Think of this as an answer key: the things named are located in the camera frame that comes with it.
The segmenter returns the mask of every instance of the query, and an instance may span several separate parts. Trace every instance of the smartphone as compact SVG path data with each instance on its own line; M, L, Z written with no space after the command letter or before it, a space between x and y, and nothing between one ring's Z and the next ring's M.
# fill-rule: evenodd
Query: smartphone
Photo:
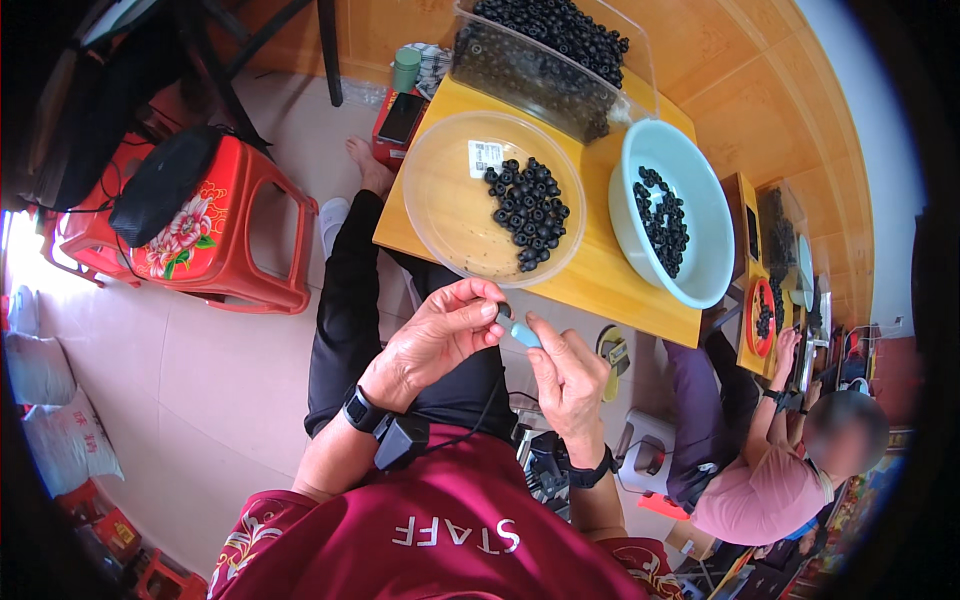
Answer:
M410 141L410 135L420 119L423 105L426 100L406 92L397 94L394 105L390 107L387 118L383 120L380 131L376 133L379 139L395 142L401 146Z
M747 208L747 240L750 246L750 257L753 260L760 259L760 247L756 239L756 213L749 206Z

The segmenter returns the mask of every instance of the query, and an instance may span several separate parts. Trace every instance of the barcode label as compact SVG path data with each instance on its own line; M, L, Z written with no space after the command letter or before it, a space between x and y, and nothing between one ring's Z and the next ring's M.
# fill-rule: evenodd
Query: barcode label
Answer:
M497 173L501 170L503 162L503 146L496 142L478 142L470 140L467 142L468 160L470 165L470 176L475 180L483 178L487 167L493 167Z

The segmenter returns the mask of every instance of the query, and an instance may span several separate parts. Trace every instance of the green thermos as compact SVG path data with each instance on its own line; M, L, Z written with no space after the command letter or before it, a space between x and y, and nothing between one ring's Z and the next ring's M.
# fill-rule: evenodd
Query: green thermos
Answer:
M394 78L391 87L398 92L408 92L417 83L420 72L420 51L400 48L394 56Z

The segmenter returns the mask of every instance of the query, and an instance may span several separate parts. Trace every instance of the woman in pink shirt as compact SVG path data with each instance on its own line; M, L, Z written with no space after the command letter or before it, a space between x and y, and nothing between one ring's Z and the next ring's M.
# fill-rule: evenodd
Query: woman in pink shirt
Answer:
M785 329L777 339L772 396L786 385L801 337ZM780 540L832 501L848 477L879 460L877 448L886 445L888 427L875 403L829 433L825 427L804 428L805 413L819 396L815 387L788 435L786 411L777 413L776 401L761 395L750 374L736 366L736 353L722 332L714 330L702 348L664 345L674 368L677 408L667 489L698 529L743 545ZM796 451L801 430L816 465Z

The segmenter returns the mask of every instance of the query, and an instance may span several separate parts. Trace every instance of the white wall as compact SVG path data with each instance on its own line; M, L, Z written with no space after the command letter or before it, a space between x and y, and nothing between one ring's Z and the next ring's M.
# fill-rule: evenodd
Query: white wall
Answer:
M926 204L926 194L897 91L870 40L840 0L795 1L833 65L860 138L874 213L871 321L888 326L902 315L902 327L884 329L884 336L913 335L910 261L914 217Z

